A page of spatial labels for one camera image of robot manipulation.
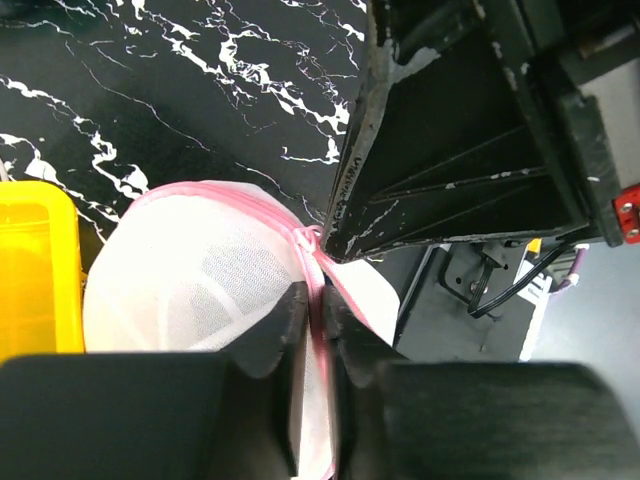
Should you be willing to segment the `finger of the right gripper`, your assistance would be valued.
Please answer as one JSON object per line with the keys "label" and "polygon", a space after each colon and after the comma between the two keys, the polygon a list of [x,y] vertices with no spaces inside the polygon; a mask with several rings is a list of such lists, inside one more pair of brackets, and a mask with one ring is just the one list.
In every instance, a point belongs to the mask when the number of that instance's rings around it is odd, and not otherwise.
{"label": "finger of the right gripper", "polygon": [[517,1],[371,1],[323,250],[527,240],[588,214]]}

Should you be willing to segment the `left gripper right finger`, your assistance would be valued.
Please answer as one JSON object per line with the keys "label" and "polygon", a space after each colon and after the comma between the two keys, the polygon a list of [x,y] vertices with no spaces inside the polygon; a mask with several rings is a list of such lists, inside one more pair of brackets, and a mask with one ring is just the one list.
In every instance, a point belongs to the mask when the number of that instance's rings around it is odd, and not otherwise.
{"label": "left gripper right finger", "polygon": [[613,391],[571,363],[413,362],[323,294],[338,479],[635,479]]}

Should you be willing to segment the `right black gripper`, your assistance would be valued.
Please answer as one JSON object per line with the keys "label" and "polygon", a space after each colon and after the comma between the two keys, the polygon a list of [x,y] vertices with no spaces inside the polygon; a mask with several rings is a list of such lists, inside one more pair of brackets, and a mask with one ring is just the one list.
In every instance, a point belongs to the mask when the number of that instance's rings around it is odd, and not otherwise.
{"label": "right black gripper", "polygon": [[521,1],[534,78],[570,152],[594,235],[639,242],[639,4]]}

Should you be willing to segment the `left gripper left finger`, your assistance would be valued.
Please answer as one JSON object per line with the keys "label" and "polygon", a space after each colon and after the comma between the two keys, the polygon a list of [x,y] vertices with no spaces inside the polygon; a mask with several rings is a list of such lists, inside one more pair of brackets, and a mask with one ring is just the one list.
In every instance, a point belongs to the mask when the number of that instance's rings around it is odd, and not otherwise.
{"label": "left gripper left finger", "polygon": [[5,479],[288,479],[308,296],[218,352],[22,356],[1,368]]}

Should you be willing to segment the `white pink mesh laundry bag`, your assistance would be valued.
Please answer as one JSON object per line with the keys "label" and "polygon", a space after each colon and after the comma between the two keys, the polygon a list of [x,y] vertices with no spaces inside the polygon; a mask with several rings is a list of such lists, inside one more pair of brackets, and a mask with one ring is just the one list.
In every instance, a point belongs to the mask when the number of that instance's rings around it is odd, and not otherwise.
{"label": "white pink mesh laundry bag", "polygon": [[265,322],[302,282],[310,319],[332,285],[356,317],[391,343],[400,301],[369,263],[338,264],[305,225],[260,187],[168,184],[138,198],[93,262],[84,293],[88,352],[218,351]]}

